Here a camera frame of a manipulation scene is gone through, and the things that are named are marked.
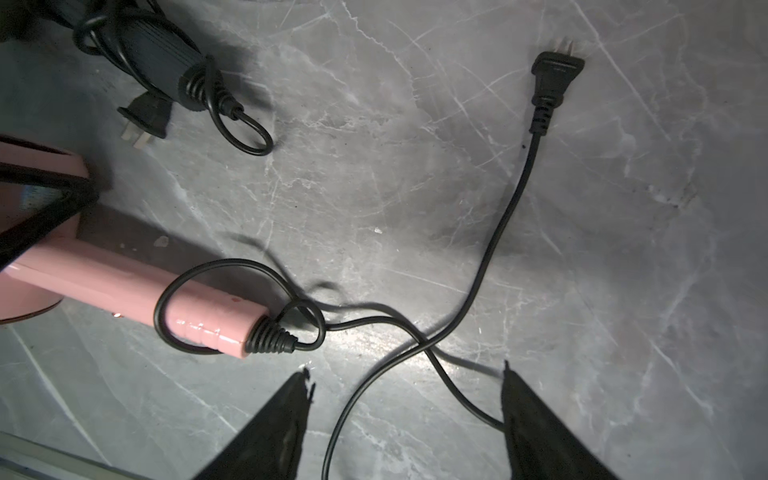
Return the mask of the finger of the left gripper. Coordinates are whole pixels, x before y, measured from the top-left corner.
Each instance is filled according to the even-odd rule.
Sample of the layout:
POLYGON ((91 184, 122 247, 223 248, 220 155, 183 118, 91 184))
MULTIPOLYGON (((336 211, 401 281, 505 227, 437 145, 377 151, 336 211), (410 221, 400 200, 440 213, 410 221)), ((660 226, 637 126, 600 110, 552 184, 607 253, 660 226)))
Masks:
POLYGON ((22 217, 1 228, 2 267, 99 198, 88 178, 9 163, 1 164, 1 183, 21 187, 17 210, 22 217))

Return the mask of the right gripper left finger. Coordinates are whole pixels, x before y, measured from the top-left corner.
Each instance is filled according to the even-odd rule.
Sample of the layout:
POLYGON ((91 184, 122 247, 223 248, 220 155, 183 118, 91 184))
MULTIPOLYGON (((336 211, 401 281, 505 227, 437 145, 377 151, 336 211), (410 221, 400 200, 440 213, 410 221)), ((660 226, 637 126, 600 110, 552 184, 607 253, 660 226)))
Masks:
POLYGON ((295 479, 314 389, 306 368, 295 372, 196 477, 295 479))

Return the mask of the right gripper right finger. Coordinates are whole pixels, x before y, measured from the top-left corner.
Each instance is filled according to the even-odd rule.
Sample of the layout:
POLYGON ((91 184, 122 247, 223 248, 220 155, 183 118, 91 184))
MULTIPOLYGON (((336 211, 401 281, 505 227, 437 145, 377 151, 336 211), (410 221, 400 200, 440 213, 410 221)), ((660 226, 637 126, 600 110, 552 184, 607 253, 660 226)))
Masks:
POLYGON ((617 479, 510 367, 501 406, 513 479, 617 479))

